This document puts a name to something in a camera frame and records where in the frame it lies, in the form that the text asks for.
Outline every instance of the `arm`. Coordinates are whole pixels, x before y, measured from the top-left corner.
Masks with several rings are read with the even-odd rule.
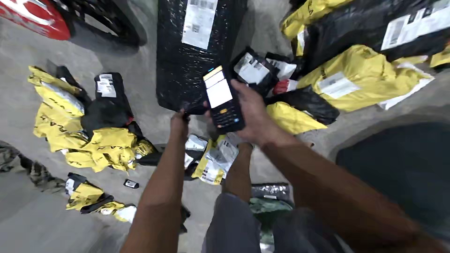
[[[398,205],[279,128],[255,91],[234,80],[232,85],[246,123],[238,135],[260,146],[293,185],[297,206],[309,206],[360,252],[382,247],[406,252],[413,245],[435,243]]]
[[[169,142],[145,187],[121,253],[175,253],[178,249],[188,133],[182,116],[172,117]]]

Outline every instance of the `yellow package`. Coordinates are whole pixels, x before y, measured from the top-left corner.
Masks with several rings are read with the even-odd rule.
[[[95,167],[97,164],[92,159],[92,155],[87,151],[69,151],[66,153],[66,162],[77,168]]]
[[[313,129],[327,128],[308,114],[291,107],[285,102],[277,102],[267,106],[267,113],[285,131],[297,135]]]
[[[365,45],[354,45],[299,80],[338,109],[351,112],[410,92],[429,75],[395,67]]]
[[[81,183],[70,195],[66,210],[75,209],[80,211],[82,207],[97,202],[103,191],[87,183]]]
[[[133,147],[135,153],[138,153],[141,156],[146,156],[148,154],[154,153],[156,148],[148,142],[147,140],[138,141],[137,145]]]
[[[122,204],[122,203],[119,203],[117,201],[111,201],[111,202],[106,203],[103,206],[99,207],[97,210],[95,210],[95,212],[99,212],[99,213],[101,213],[103,215],[110,215],[110,214],[114,215],[117,210],[122,209],[124,207],[125,207],[125,205]]]
[[[393,61],[392,64],[394,64],[395,66],[402,63],[419,64],[424,63],[426,60],[428,60],[428,55],[418,55],[398,58],[397,60]]]
[[[50,151],[62,149],[81,149],[87,144],[87,138],[82,133],[63,133],[60,135],[47,135]]]
[[[431,57],[430,67],[434,68],[436,66],[450,63],[450,43],[447,44],[446,48]]]
[[[46,103],[41,103],[37,111],[33,134],[37,137],[55,136],[66,132],[81,131],[79,117],[55,110]]]
[[[134,169],[135,154],[131,147],[136,145],[136,135],[126,128],[102,128],[94,130],[91,141],[82,148],[89,151],[96,166],[95,172],[112,165],[115,169],[126,171]]]
[[[28,81],[34,84],[36,92],[45,103],[54,109],[68,113],[72,117],[84,115],[83,105],[74,97],[74,94],[79,92],[78,88],[52,77],[36,67],[30,66],[29,69],[33,74],[28,77]]]
[[[41,81],[43,81],[45,83],[48,83],[48,84],[56,86],[60,89],[63,89],[72,95],[77,95],[81,91],[80,88],[74,87],[61,79],[53,77],[50,74],[42,71],[38,67],[28,66],[28,69],[31,71],[31,75],[28,77],[28,81],[36,86],[40,86]]]
[[[297,56],[303,55],[304,30],[306,25],[330,13],[334,8],[352,0],[307,0],[300,8],[289,15],[281,26],[281,32],[290,40],[297,37]]]
[[[208,152],[211,150],[211,148],[215,148],[216,144],[219,143],[225,135],[219,136],[216,142],[209,140],[208,145],[206,146],[205,153],[202,156],[202,159],[200,159],[197,168],[195,169],[194,173],[192,173],[192,178],[199,177],[203,181],[207,181],[207,183],[212,185],[219,185],[222,181],[222,178],[225,174],[225,172],[207,157]],[[213,179],[207,177],[207,174],[214,175]]]

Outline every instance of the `white label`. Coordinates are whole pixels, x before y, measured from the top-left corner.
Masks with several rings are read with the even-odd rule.
[[[396,18],[387,25],[381,50],[393,48],[419,36],[450,27],[450,0],[437,1],[430,8]]]
[[[256,84],[259,84],[270,72],[249,53],[246,53],[233,69],[247,83]]]
[[[230,166],[231,166],[231,164],[233,164],[234,160],[236,159],[237,155],[239,154],[238,148],[230,143],[230,140],[228,137],[225,137],[222,141],[220,141],[220,143],[217,145],[217,150],[219,150],[222,153],[225,160],[228,163],[230,163]],[[224,168],[224,169],[226,172],[228,172],[230,167]]]
[[[217,174],[219,174],[219,169],[220,167],[214,163],[214,161],[208,159],[200,180],[208,184],[214,184],[214,180],[216,179]]]
[[[116,89],[109,81],[98,81],[97,82],[97,92],[102,94],[102,97],[115,98]]]
[[[300,43],[301,49],[305,49],[305,30],[297,34],[297,42]]]
[[[194,158],[188,156],[188,154],[184,154],[184,167],[187,168],[191,162],[194,160]]]
[[[133,182],[131,180],[126,180],[125,185],[133,188],[136,186],[136,182]]]
[[[353,91],[361,89],[348,80],[342,72],[338,72],[325,80],[320,81],[318,84],[322,93],[325,93],[334,99],[338,99]]]
[[[208,49],[218,0],[189,0],[181,42]]]
[[[75,181],[71,178],[67,179],[66,181],[66,190],[67,190],[67,194],[72,195],[73,194],[73,184],[75,183]]]
[[[296,64],[289,64],[282,61],[266,59],[270,64],[272,64],[275,68],[279,69],[277,77],[279,80],[286,80],[291,78],[291,75],[294,74],[295,69],[297,68]]]
[[[184,148],[187,150],[204,151],[206,145],[208,145],[208,142],[206,140],[202,140],[198,138],[196,135],[189,135],[189,138],[186,141]]]
[[[113,79],[113,75],[112,74],[101,74],[99,75],[99,79],[106,79],[106,80],[112,80]]]

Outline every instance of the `person's right hand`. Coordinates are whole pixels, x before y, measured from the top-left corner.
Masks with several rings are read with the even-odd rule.
[[[282,131],[266,112],[266,105],[262,97],[252,88],[233,79],[231,85],[237,91],[241,105],[242,115],[245,121],[244,129],[237,131],[244,141],[263,146],[267,142],[275,141],[279,131]]]

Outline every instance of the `red object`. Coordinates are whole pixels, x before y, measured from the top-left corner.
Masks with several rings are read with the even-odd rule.
[[[51,39],[70,38],[66,22],[49,0],[0,0],[0,16]]]
[[[278,95],[281,93],[284,93],[288,90],[288,86],[289,86],[289,80],[285,79],[285,80],[281,80],[279,82],[277,82],[277,84],[275,85],[272,93],[274,95]]]

